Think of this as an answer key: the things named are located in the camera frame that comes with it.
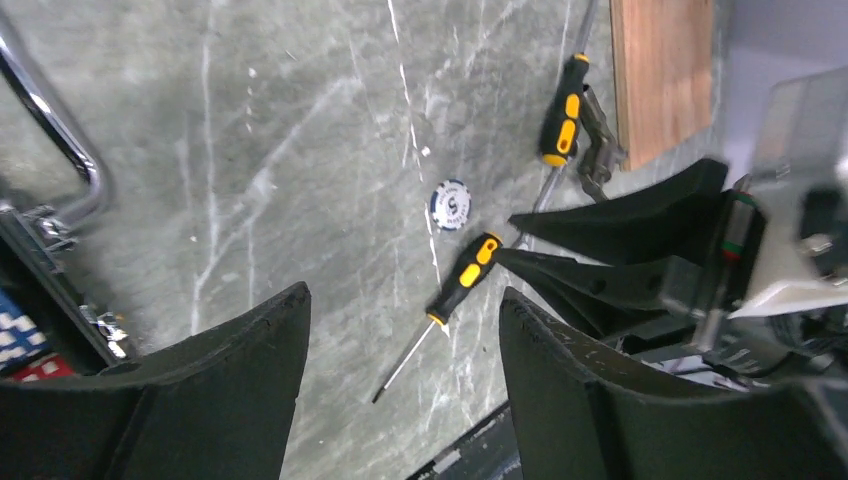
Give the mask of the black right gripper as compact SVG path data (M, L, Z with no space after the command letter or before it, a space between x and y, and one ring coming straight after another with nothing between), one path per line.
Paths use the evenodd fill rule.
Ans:
M625 353L648 362L694 355L750 383L846 375L847 302L734 316L766 219L749 193L723 191L727 173L725 163L702 158L623 196L509 218L522 233L618 265L494 254L581 331L520 291L504 291L499 345L526 478L846 477L845 380L725 390L593 339L622 338Z

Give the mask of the white poker chip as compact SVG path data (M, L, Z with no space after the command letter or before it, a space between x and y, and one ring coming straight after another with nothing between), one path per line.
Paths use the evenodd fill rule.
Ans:
M467 223L471 207L472 198L468 187L460 180L447 179L431 194L430 218L439 229L456 231Z

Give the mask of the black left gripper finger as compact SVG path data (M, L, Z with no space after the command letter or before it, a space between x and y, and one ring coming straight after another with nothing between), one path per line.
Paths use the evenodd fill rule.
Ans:
M5 479L275 479L310 336L298 282L93 376L1 385Z

